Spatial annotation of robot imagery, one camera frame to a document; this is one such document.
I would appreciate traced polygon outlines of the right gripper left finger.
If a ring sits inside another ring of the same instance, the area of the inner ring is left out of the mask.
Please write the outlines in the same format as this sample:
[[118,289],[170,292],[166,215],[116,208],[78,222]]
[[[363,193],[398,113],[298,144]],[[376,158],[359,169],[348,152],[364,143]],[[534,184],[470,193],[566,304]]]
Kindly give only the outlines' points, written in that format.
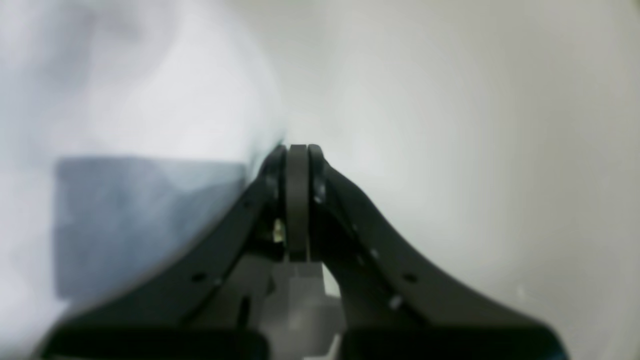
[[133,289],[67,319],[44,360],[269,360],[274,264],[300,258],[300,147],[277,146],[224,218]]

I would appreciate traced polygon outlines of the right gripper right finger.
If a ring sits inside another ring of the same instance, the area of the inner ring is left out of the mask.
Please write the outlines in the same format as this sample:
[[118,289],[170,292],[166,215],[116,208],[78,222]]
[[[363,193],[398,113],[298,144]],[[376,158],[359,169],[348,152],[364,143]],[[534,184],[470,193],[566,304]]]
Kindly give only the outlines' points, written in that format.
[[566,360],[544,322],[425,259],[318,145],[299,146],[299,259],[338,283],[341,360]]

